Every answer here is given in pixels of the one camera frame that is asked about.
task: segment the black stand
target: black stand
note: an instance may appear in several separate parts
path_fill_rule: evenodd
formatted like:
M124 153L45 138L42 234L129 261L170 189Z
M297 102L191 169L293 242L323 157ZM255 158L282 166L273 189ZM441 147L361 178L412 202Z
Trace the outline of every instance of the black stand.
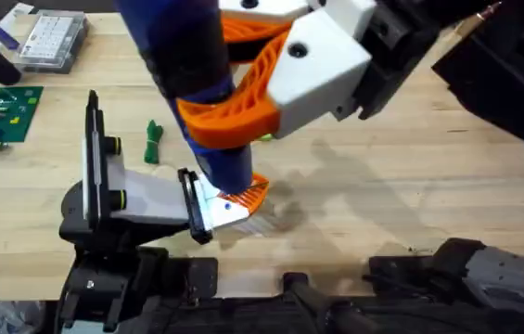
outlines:
M150 297L199 299L216 294L216 259L171 258L165 249L146 247L112 251L110 242L124 238L113 233L115 228L111 233L103 229L94 238L83 219L82 182L68 191L61 211L60 235L76 245L76 259L59 301L58 328L71 328L74 321L85 320L103 323L105 332L113 332L120 322L139 316Z

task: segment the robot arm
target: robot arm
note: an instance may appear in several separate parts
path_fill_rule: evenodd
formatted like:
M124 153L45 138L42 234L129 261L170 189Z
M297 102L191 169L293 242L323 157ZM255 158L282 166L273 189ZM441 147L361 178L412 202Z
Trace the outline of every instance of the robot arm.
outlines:
M492 2L118 0L202 172L228 194L251 186L251 141L330 110L376 114L441 27ZM230 64L243 62L235 90Z

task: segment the wooden tabletop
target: wooden tabletop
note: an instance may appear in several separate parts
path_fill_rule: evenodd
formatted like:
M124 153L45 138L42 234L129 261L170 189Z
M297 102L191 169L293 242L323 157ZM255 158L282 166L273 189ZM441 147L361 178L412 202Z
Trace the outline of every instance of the wooden tabletop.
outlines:
M26 142L0 152L0 300L56 299L70 269L59 206L81 177L89 89L100 96L106 131L123 140L127 168L168 178L197 169L119 15L89 19L71 74L20 83L45 90ZM31 23L20 19L15 34ZM338 123L326 115L281 141L254 143L255 170L272 188L251 221L206 246L187 233L152 244L217 257L222 296L276 293L279 277L294 270L325 292L370 293L360 281L369 257L428 254L451 237L524 254L524 143L446 91L428 67L445 47L377 117ZM165 127L158 167L142 162L151 119Z

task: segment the orange 3d-printed part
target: orange 3d-printed part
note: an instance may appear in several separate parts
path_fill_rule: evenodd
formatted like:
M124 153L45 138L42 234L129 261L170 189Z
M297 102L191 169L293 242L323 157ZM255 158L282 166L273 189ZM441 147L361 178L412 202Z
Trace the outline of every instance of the orange 3d-printed part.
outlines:
M238 195L226 195L221 193L218 197L247 208L249 215L252 215L262 206L263 200L268 194L268 189L270 189L270 181L267 178L254 173L253 182L247 190Z
M224 41L228 44L261 41L287 32L291 26L292 22L276 24L223 17Z
M238 148L278 130L280 112L266 89L288 37L270 41L225 102L201 105L178 99L177 107L192 138L205 148Z

